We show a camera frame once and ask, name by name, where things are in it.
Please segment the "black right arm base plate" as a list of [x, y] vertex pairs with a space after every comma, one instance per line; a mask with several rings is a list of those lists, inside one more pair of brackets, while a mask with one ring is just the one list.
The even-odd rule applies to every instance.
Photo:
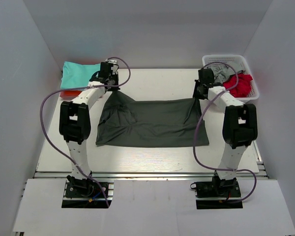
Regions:
[[241, 192], [236, 178], [220, 179], [214, 173], [211, 181], [198, 181], [190, 184], [196, 194], [196, 209], [241, 209]]

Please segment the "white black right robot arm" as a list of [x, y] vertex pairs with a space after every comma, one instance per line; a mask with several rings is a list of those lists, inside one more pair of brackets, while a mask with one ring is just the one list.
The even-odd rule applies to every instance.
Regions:
[[193, 97], [209, 101], [205, 112], [211, 104], [215, 104], [224, 112], [222, 136], [225, 147], [218, 168], [202, 164], [196, 156], [196, 144], [193, 144], [196, 162], [206, 169], [214, 170], [213, 192], [218, 196], [224, 196], [229, 192], [230, 186], [236, 182], [236, 173], [242, 155], [257, 138], [256, 107], [253, 104], [244, 104], [231, 95], [221, 83], [215, 82], [210, 68], [198, 71]]

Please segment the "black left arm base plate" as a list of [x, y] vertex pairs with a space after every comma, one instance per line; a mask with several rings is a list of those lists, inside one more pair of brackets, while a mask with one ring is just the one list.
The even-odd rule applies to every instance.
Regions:
[[74, 186], [69, 181], [66, 182], [62, 208], [76, 208], [76, 209], [108, 209], [105, 197], [102, 191], [105, 192], [108, 203], [111, 204], [113, 199], [112, 182], [100, 182], [102, 190], [96, 183], [91, 184], [87, 189]]

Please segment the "dark grey t-shirt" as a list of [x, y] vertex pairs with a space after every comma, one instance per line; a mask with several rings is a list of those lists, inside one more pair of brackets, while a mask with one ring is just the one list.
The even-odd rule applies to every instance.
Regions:
[[136, 101], [114, 91], [104, 104], [97, 127], [97, 146], [181, 148], [207, 146], [199, 100]]

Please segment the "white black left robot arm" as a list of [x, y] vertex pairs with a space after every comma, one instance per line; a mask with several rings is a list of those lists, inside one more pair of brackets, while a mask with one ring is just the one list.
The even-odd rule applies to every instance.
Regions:
[[91, 132], [89, 110], [107, 91], [120, 89], [118, 69], [118, 61], [115, 59], [102, 62], [100, 70], [91, 76], [88, 88], [71, 101], [62, 102], [60, 106], [59, 132], [74, 161], [68, 180], [77, 184], [77, 190], [83, 196], [89, 196], [94, 191], [94, 184], [88, 180], [88, 176], [91, 176], [87, 158], [87, 139]]

